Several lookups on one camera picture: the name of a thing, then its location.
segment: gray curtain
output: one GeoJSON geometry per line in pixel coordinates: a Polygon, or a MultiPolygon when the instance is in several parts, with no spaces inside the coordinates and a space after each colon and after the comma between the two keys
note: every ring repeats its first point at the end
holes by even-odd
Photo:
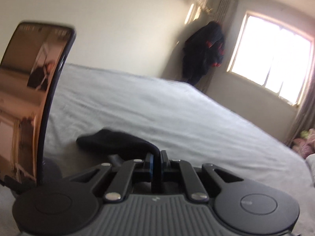
{"type": "Polygon", "coordinates": [[[303,130],[315,127],[315,70],[311,70],[311,79],[306,88],[306,95],[287,135],[285,144],[290,146],[293,139],[300,136],[303,130]]]}

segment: window frame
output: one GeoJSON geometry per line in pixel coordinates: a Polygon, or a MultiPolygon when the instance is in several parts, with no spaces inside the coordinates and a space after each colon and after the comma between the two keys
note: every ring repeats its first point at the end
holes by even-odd
{"type": "Polygon", "coordinates": [[[302,102],[304,96],[305,96],[305,89],[309,83],[309,80],[310,80],[310,72],[312,70],[312,68],[314,67],[314,60],[315,60],[315,55],[314,55],[314,37],[311,36],[310,34],[307,34],[306,32],[290,25],[290,24],[287,24],[285,22],[282,22],[280,20],[277,20],[275,18],[272,18],[272,17],[269,17],[267,15],[264,15],[264,14],[261,14],[261,13],[258,13],[258,12],[254,12],[254,11],[246,11],[245,15],[244,15],[244,18],[243,18],[243,21],[242,21],[242,24],[241,24],[241,28],[240,28],[240,31],[238,33],[238,36],[237,36],[237,41],[235,43],[235,46],[234,46],[234,49],[233,49],[233,53],[232,53],[232,56],[231,56],[231,59],[230,59],[230,62],[228,64],[228,67],[227,67],[227,70],[226,72],[230,73],[230,74],[234,74],[234,75],[237,75],[238,77],[242,78],[242,79],[245,79],[247,81],[250,81],[251,83],[267,90],[268,92],[272,93],[273,95],[277,96],[278,98],[280,98],[281,100],[283,100],[284,102],[290,104],[291,106],[299,106],[300,103],[302,102]],[[243,38],[243,35],[244,35],[244,30],[246,28],[246,24],[247,24],[247,21],[248,21],[248,18],[250,16],[253,16],[253,17],[256,17],[256,18],[260,18],[262,20],[265,20],[265,21],[268,21],[270,23],[273,23],[273,24],[276,24],[278,25],[281,29],[286,29],[294,34],[297,34],[303,38],[305,38],[306,40],[308,40],[310,43],[311,43],[311,50],[310,50],[310,59],[309,59],[309,62],[308,62],[308,68],[307,68],[307,71],[306,71],[306,74],[305,74],[305,77],[304,77],[304,80],[303,80],[303,84],[302,84],[302,87],[300,89],[300,93],[298,95],[298,98],[297,98],[297,102],[296,103],[292,103],[288,100],[286,100],[285,98],[281,97],[279,95],[280,91],[281,91],[281,88],[279,90],[278,93],[275,93],[273,92],[272,90],[269,90],[266,88],[266,83],[267,83],[267,80],[268,80],[268,77],[269,77],[269,73],[270,73],[270,69],[269,69],[269,72],[267,74],[267,77],[265,79],[265,82],[263,85],[260,85],[250,79],[247,79],[246,77],[242,76],[242,75],[239,75],[237,73],[234,73],[232,72],[232,69],[233,69],[233,66],[234,66],[234,62],[236,60],[236,57],[237,57],[237,53],[238,53],[238,50],[239,50],[239,47],[240,47],[240,43],[241,43],[241,40],[243,38]]]}

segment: smartphone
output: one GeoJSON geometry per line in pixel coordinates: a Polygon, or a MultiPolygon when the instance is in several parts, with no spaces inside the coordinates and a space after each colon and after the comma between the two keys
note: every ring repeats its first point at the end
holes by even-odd
{"type": "Polygon", "coordinates": [[[0,182],[41,183],[49,110],[75,30],[21,22],[0,63],[0,182]]]}

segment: curtain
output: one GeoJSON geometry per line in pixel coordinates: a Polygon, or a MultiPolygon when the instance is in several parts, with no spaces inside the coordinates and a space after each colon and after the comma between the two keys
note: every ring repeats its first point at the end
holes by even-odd
{"type": "MultiPolygon", "coordinates": [[[[212,11],[210,13],[210,21],[216,21],[221,24],[222,32],[226,36],[234,18],[238,0],[209,0],[212,11]]],[[[210,81],[214,75],[216,68],[210,67],[208,73],[204,75],[195,87],[202,93],[206,93],[210,85],[210,81]]]]}
{"type": "Polygon", "coordinates": [[[315,59],[313,59],[311,76],[306,87],[306,94],[299,106],[294,122],[289,130],[285,144],[290,146],[293,139],[300,135],[303,130],[315,127],[315,59]]]}

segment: hanging clothes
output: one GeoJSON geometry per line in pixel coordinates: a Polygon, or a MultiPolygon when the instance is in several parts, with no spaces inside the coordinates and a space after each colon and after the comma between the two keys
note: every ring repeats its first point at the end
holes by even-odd
{"type": "Polygon", "coordinates": [[[224,35],[221,26],[215,21],[194,33],[183,48],[182,76],[195,85],[210,67],[221,65],[224,56],[224,35]]]}

